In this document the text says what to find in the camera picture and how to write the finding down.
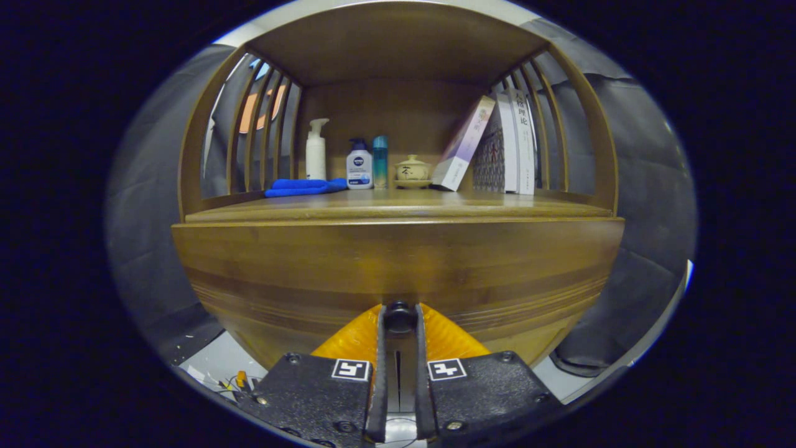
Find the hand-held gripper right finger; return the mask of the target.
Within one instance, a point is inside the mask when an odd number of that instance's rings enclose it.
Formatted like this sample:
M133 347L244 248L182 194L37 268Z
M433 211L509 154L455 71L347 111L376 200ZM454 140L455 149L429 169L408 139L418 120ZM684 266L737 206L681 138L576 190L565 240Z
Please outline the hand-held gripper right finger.
M425 304L415 311L416 428L429 447L503 447L563 415L520 355L487 351Z

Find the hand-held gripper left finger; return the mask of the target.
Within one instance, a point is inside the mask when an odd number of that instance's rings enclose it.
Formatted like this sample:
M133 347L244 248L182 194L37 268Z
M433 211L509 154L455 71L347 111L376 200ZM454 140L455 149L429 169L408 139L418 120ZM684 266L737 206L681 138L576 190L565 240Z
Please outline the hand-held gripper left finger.
M384 306L347 323L312 353L287 352L239 409L308 446L373 447L386 440Z

